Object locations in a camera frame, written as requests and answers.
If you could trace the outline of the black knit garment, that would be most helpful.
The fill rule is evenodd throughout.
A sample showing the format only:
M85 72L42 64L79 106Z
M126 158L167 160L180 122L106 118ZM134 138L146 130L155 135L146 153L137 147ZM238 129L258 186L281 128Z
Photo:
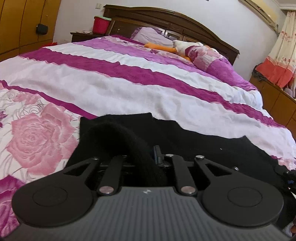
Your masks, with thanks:
M277 161L248 140L208 136L184 130L173 120L158 120L151 113L105 115L80 119L79 144L67 162L70 167L92 157L110 154L135 156L137 162L156 167L153 147L185 160L203 155L211 161L275 186L283 195L284 207L295 209L295 198L275 172Z

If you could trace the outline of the red bucket with green lid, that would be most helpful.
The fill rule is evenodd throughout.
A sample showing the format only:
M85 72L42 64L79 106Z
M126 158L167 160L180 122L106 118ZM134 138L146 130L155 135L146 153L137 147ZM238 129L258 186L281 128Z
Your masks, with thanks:
M94 34L104 35L107 32L110 23L110 18L106 18L104 16L95 16L92 32Z

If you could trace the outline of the purple floral striped duvet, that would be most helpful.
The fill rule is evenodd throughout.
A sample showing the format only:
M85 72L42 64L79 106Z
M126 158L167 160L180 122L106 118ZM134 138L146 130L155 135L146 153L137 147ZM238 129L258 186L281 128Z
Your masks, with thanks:
M119 188L80 219L57 227L21 223L13 195L59 172L79 144L80 119L151 113L184 130L248 140L277 161L295 198L295 140L263 108L262 96L229 61L207 46L177 54L121 36L43 47L1 62L1 240L295 240L295 209L274 222L238 227L217 220L201 196L177 192L170 159L152 168L135 156L101 162L100 181L121 158Z

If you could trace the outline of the wall air conditioner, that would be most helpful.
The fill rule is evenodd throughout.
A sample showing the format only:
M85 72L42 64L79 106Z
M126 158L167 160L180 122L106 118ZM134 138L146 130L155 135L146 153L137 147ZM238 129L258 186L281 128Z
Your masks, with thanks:
M274 32L278 32L276 13L264 2L259 0L239 0L239 2L249 8L255 15L264 21Z

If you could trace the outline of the dark wooden nightstand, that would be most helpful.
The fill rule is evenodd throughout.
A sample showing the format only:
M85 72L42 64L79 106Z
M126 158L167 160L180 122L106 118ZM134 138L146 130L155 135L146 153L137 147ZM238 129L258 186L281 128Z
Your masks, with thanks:
M104 35L97 35L93 33L79 33L79 32L71 32L72 40L71 42L84 42L95 38L103 37Z

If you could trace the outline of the wooden wardrobe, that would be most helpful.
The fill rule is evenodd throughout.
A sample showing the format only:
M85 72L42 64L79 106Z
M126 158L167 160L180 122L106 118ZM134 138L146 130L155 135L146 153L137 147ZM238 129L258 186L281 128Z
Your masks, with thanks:
M1 61L53 45L60 8L57 0L1 0ZM48 26L37 35L37 24Z

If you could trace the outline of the cream and coral curtain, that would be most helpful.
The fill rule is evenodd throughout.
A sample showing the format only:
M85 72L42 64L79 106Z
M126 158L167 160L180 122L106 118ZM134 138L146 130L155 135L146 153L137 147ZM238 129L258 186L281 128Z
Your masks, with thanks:
M274 47L255 70L280 88L295 79L295 11L287 13Z

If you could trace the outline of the low wooden cabinet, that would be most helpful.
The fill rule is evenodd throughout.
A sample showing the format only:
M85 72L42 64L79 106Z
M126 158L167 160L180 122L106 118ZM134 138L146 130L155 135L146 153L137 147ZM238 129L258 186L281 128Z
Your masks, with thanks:
M295 138L295 100L265 78L252 75L250 83L261 93L263 108Z

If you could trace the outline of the white orange plush duck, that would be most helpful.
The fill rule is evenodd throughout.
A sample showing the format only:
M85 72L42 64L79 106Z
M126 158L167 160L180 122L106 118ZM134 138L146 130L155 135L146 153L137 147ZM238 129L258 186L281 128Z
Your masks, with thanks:
M178 56L187 59L188 61L191 61L191 59L185 54L185 51L187 48L192 47L192 46L198 46L202 47L204 44L200 42L185 42L185 41L180 41L180 40L173 40L173 46L172 47L167 47L167 46L162 46L154 43L147 43L144 45L146 48L154 49L154 50L161 50L161 51L166 51L169 53L177 54Z

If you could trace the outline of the lilac pillow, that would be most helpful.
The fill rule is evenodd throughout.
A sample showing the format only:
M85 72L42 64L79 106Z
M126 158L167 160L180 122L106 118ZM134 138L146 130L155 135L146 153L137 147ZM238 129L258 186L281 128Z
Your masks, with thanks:
M142 44L153 43L165 47L173 47L173 41L164 37L154 28L141 27L137 28L130 37L132 40L140 42Z

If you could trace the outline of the dark wooden headboard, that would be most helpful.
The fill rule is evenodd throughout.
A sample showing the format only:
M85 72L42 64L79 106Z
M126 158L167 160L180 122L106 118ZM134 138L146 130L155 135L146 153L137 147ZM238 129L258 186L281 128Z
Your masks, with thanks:
M176 11L106 4L103 16L111 19L107 35L121 35L130 38L137 28L150 27L161 31L161 34L170 40L206 44L225 56L231 64L239 55L238 49L221 40L210 29Z

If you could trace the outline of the small black hanging pouch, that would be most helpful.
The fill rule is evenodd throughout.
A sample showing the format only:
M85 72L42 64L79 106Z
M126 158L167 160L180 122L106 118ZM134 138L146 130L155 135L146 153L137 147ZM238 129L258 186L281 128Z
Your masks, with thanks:
M48 33L48 26L43 24L37 24L36 34L37 35L46 35Z

